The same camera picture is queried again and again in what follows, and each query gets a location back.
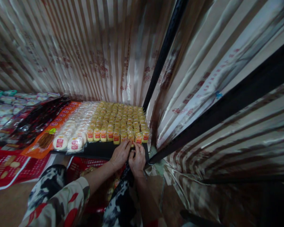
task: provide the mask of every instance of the person's right hand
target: person's right hand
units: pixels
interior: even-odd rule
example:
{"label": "person's right hand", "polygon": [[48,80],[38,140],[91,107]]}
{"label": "person's right hand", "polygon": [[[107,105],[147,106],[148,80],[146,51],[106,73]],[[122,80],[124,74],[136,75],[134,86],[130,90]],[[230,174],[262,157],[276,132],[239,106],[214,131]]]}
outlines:
{"label": "person's right hand", "polygon": [[144,177],[143,169],[146,162],[145,150],[141,144],[135,142],[133,142],[133,144],[135,145],[136,150],[135,151],[132,150],[129,154],[129,159],[128,159],[129,167],[132,170],[133,176],[135,178]]}

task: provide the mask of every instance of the patterned sleeve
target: patterned sleeve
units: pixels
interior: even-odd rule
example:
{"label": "patterned sleeve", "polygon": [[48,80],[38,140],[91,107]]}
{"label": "patterned sleeve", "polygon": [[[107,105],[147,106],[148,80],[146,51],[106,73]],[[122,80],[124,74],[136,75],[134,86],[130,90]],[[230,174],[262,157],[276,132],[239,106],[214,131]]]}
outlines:
{"label": "patterned sleeve", "polygon": [[84,212],[89,195],[88,182],[80,177],[41,203],[20,226],[74,226]]}

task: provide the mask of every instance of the hand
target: hand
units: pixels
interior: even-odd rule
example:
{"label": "hand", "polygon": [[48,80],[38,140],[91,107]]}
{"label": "hand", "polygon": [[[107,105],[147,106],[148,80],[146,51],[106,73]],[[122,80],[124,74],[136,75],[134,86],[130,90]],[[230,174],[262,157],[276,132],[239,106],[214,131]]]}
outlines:
{"label": "hand", "polygon": [[119,170],[126,162],[132,142],[129,139],[124,140],[115,150],[109,160],[114,168],[114,171]]}
{"label": "hand", "polygon": [[144,177],[143,174],[143,169],[145,166],[145,150],[144,147],[139,144],[139,143],[135,143],[133,142],[133,144],[135,145],[135,151],[131,151],[130,155],[129,155],[129,159],[128,159],[128,163],[129,163],[129,167],[132,170],[133,176],[135,178],[139,178],[139,177]]}

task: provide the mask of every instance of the finger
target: finger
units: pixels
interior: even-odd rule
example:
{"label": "finger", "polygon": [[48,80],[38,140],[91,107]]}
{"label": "finger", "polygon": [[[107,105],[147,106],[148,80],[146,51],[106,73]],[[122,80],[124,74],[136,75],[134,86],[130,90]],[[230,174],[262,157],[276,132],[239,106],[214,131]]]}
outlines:
{"label": "finger", "polygon": [[129,150],[130,150],[130,146],[132,145],[132,142],[129,140],[126,147],[125,147],[125,152],[128,154],[129,153]]}
{"label": "finger", "polygon": [[144,149],[144,147],[141,144],[138,144],[138,146],[140,147],[141,155],[145,157],[145,149]]}
{"label": "finger", "polygon": [[133,144],[135,145],[136,152],[140,153],[140,148],[139,148],[138,144],[136,142],[133,142]]}
{"label": "finger", "polygon": [[133,161],[133,156],[135,155],[135,151],[134,150],[132,150],[131,152],[130,152],[130,154],[129,154],[129,158],[128,158],[128,161],[130,162],[130,161]]}
{"label": "finger", "polygon": [[129,139],[125,139],[124,141],[122,141],[122,143],[119,145],[122,149],[125,149],[127,144],[130,142]]}

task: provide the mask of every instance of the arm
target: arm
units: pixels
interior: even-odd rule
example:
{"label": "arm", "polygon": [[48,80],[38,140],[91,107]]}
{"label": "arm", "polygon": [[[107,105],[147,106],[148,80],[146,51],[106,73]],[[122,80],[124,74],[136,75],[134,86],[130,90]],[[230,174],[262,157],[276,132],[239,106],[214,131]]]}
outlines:
{"label": "arm", "polygon": [[162,214],[160,213],[158,205],[152,197],[151,191],[147,185],[147,180],[143,173],[143,168],[146,162],[145,150],[141,144],[137,144],[134,142],[134,145],[135,152],[131,151],[128,162],[130,169],[134,175],[138,189],[143,226],[147,226],[153,221],[161,219]]}
{"label": "arm", "polygon": [[123,141],[114,150],[110,161],[84,177],[69,183],[46,203],[41,203],[22,221],[20,226],[75,225],[90,195],[125,164],[130,146],[130,140]]}
{"label": "arm", "polygon": [[117,170],[122,168],[127,160],[131,144],[132,143],[129,139],[123,141],[114,150],[110,161],[84,176],[89,184],[91,195],[100,187],[100,185],[104,181],[112,176]]}

